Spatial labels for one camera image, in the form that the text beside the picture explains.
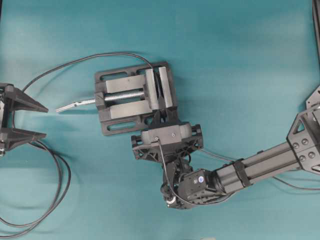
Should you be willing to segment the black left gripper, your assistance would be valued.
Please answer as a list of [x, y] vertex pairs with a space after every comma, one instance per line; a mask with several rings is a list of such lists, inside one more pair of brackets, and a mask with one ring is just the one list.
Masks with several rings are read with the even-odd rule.
[[203, 135], [199, 124], [182, 122], [178, 116], [178, 107], [156, 110], [147, 130], [140, 135], [131, 136], [132, 151], [137, 160], [160, 162], [161, 151], [170, 160], [187, 157], [202, 149]]

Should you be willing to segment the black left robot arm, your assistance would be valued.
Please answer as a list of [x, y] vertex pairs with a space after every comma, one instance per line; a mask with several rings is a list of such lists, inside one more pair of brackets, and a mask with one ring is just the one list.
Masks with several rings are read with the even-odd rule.
[[160, 163], [163, 169], [161, 192], [170, 208], [189, 209], [218, 204], [256, 182], [278, 174], [304, 170], [320, 172], [320, 97], [315, 91], [305, 111], [297, 114], [286, 142], [260, 151], [246, 159], [231, 160], [216, 170], [194, 170], [191, 154], [203, 149], [202, 130], [178, 118], [174, 90], [164, 83], [144, 83], [128, 88], [97, 87], [93, 102], [100, 104], [117, 94], [132, 98], [136, 93], [146, 102], [150, 124], [139, 127], [131, 137], [136, 159]]

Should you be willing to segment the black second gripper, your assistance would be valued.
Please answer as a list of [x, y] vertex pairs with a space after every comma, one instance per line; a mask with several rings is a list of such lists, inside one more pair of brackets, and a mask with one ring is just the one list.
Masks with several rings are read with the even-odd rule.
[[32, 97], [14, 87], [13, 84], [0, 84], [0, 156], [20, 145], [46, 137], [45, 133], [12, 128], [8, 126], [13, 111], [34, 111], [47, 113], [49, 110]]

